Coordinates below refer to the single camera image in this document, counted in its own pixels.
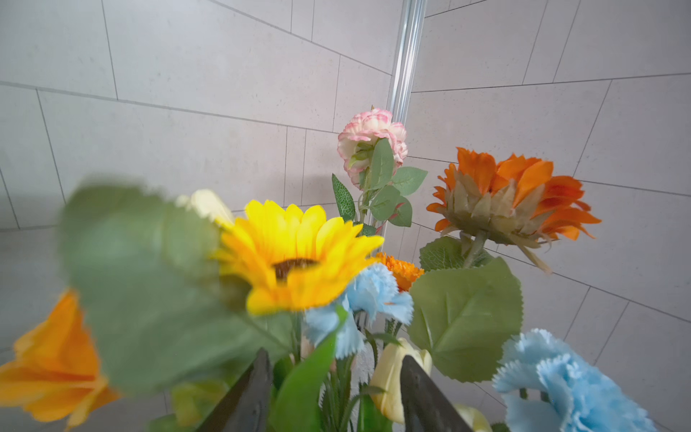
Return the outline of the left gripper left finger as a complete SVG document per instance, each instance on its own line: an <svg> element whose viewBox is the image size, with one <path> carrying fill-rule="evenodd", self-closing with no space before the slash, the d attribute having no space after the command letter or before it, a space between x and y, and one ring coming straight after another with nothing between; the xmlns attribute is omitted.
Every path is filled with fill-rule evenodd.
<svg viewBox="0 0 691 432"><path fill-rule="evenodd" d="M246 372L226 393L197 432L266 431L273 388L273 368L261 348Z"/></svg>

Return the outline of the yellow sunflower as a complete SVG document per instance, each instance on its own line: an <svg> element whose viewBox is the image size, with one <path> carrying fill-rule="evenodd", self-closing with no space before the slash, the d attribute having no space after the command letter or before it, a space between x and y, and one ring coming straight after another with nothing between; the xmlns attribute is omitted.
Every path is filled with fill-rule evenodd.
<svg viewBox="0 0 691 432"><path fill-rule="evenodd" d="M228 223L118 184L72 194L58 239L103 373L129 396L287 356L294 316L340 297L383 244L319 206L253 201Z"/></svg>

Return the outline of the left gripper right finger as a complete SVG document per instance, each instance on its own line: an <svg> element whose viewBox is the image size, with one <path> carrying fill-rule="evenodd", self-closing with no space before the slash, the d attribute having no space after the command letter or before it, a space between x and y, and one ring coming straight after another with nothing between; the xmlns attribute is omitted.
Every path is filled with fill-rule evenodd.
<svg viewBox="0 0 691 432"><path fill-rule="evenodd" d="M399 382L406 432L473 431L412 356L402 360Z"/></svg>

